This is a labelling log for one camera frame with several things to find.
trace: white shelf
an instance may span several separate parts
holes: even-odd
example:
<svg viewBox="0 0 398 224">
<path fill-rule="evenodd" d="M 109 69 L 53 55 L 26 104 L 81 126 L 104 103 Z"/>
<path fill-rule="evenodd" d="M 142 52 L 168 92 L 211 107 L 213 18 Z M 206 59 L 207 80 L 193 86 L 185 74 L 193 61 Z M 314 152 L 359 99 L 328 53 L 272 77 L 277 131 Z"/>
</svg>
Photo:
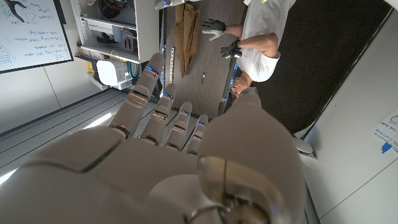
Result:
<svg viewBox="0 0 398 224">
<path fill-rule="evenodd" d="M 112 26 L 124 27 L 124 28 L 132 29 L 132 30 L 137 29 L 137 26 L 135 24 L 130 24 L 128 22 L 114 21 L 111 19 L 96 19 L 96 18 L 87 17 L 87 16 L 80 16 L 80 19 L 85 19 L 88 21 L 103 22 L 106 24 L 111 24 Z"/>
<path fill-rule="evenodd" d="M 147 62 L 154 53 L 159 52 L 159 11 L 155 9 L 155 0 L 135 0 L 134 7 L 122 10 L 112 19 L 101 15 L 98 1 L 92 6 L 87 4 L 88 0 L 70 1 L 83 49 L 134 63 Z M 138 52 L 131 52 L 117 44 L 99 43 L 98 34 L 88 28 L 88 21 L 135 30 Z"/>
<path fill-rule="evenodd" d="M 138 53 L 122 49 L 117 44 L 96 44 L 81 46 L 83 49 L 91 50 L 100 54 L 120 58 L 129 62 L 139 63 Z"/>
</svg>

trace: brown paper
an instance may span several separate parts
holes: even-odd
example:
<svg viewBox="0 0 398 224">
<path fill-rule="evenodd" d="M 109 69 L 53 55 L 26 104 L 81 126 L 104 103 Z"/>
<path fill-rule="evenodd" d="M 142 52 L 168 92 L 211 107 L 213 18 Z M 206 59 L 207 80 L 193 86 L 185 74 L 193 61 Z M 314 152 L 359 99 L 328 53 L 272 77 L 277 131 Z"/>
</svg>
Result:
<svg viewBox="0 0 398 224">
<path fill-rule="evenodd" d="M 175 21 L 172 32 L 181 76 L 184 77 L 197 49 L 200 11 L 195 11 L 191 4 L 178 5 L 175 7 Z"/>
</svg>

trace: white wall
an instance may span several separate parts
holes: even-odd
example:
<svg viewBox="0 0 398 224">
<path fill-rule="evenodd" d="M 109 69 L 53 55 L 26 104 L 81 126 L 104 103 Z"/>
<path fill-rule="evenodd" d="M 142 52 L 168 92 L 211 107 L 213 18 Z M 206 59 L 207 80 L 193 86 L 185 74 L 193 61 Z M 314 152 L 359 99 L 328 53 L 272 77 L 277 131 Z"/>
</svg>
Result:
<svg viewBox="0 0 398 224">
<path fill-rule="evenodd" d="M 381 154 L 373 136 L 398 107 L 397 24 L 394 11 L 306 138 L 318 156 L 305 177 L 322 224 L 398 222 L 398 153 Z"/>
<path fill-rule="evenodd" d="M 65 32 L 76 55 L 80 38 L 72 6 L 69 0 L 60 2 L 67 21 Z M 0 74 L 0 133 L 99 92 L 87 79 L 87 71 L 87 63 L 75 58 L 73 62 Z"/>
</svg>

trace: gray glove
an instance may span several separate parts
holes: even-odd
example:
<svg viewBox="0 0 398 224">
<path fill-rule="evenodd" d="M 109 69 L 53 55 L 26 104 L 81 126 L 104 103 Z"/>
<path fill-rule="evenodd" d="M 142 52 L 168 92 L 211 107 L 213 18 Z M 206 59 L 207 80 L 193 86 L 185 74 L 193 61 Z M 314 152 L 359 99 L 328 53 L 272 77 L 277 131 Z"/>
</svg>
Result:
<svg viewBox="0 0 398 224">
<path fill-rule="evenodd" d="M 223 58 L 230 58 L 231 56 L 240 58 L 242 56 L 242 51 L 240 51 L 241 49 L 238 47 L 238 42 L 239 41 L 236 40 L 228 47 L 222 47 L 221 48 L 221 56 Z"/>
<path fill-rule="evenodd" d="M 204 21 L 201 25 L 202 33 L 213 34 L 209 40 L 214 40 L 224 34 L 226 25 L 224 22 L 216 21 L 214 19 L 209 19 L 209 21 Z"/>
</svg>

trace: white t-shirt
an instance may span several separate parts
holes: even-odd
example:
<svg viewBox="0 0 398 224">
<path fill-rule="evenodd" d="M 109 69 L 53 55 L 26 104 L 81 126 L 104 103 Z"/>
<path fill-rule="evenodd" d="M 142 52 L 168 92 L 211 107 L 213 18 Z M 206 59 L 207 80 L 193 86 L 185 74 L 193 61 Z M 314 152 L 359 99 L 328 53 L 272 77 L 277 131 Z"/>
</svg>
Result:
<svg viewBox="0 0 398 224">
<path fill-rule="evenodd" d="M 278 36 L 278 46 L 282 39 L 287 14 L 295 0 L 252 0 L 244 20 L 242 40 L 262 34 L 275 33 Z M 239 68 L 249 74 L 255 82 L 264 82 L 274 73 L 276 64 L 280 58 L 265 56 L 258 49 L 241 49 L 242 57 L 236 60 Z"/>
</svg>

